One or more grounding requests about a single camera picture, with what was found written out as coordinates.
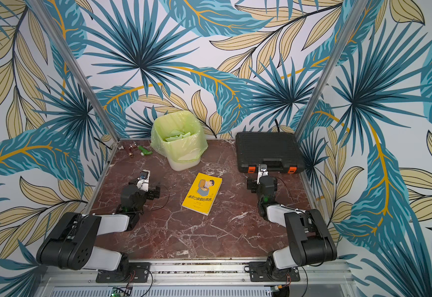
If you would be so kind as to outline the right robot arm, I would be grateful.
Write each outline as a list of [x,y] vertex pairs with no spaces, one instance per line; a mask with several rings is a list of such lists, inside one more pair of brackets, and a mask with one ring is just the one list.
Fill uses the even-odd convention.
[[269,175],[256,180],[249,178],[247,188],[257,195],[259,215],[287,232],[288,246],[269,254],[269,270],[315,266],[338,258],[336,245],[319,210],[293,209],[279,204],[275,200],[277,179]]

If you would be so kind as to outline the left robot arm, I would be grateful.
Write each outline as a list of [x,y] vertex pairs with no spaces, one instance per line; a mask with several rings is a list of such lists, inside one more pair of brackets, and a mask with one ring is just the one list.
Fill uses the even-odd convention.
[[65,213],[39,247],[37,262],[74,271],[126,271],[125,255],[96,246],[96,240],[102,235],[133,230],[144,213],[145,203],[158,199],[160,191],[159,184],[150,188],[147,180],[135,179],[122,190],[121,203],[114,214]]

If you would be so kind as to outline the yellow cartoon cover book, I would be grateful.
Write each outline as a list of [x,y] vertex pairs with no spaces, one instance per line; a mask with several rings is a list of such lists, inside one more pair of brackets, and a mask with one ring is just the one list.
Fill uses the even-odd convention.
[[183,200],[182,206],[185,209],[208,216],[221,185],[222,178],[198,173]]

